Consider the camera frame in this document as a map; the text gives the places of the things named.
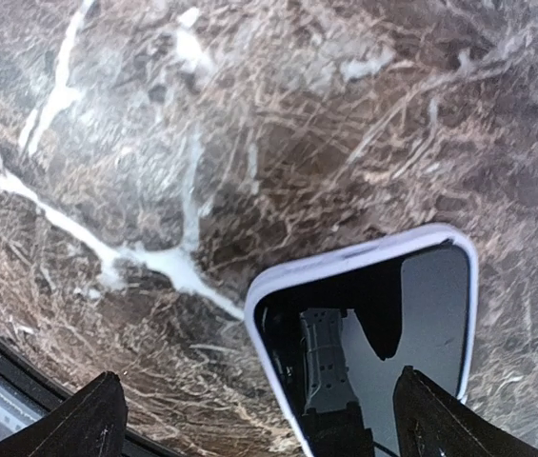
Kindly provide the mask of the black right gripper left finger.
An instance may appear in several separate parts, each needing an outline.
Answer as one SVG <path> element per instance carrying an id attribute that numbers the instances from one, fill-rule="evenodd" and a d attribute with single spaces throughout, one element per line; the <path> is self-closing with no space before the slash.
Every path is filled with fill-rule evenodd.
<path id="1" fill-rule="evenodd" d="M 49 415 L 0 441 L 0 457 L 120 456 L 127 419 L 120 379 L 106 371 Z"/>

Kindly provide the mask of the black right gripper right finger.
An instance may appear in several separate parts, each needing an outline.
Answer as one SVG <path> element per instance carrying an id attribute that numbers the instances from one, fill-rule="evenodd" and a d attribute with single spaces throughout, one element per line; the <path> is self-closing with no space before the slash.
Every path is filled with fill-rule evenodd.
<path id="1" fill-rule="evenodd" d="M 538 456 L 538 448 L 484 420 L 411 366 L 396 382 L 393 409 L 402 456 Z"/>

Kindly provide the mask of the black table edge rail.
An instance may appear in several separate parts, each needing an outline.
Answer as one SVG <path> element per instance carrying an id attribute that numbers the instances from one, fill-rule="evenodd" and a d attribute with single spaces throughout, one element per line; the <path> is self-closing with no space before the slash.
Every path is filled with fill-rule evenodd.
<path id="1" fill-rule="evenodd" d="M 69 393 L 57 386 L 1 340 L 0 383 L 12 389 L 31 407 L 43 412 L 42 418 L 78 391 Z M 17 432 L 12 432 L 0 424 L 0 441 L 15 433 Z M 172 453 L 172 450 L 155 444 L 126 428 L 125 442 L 120 456 L 170 456 Z"/>

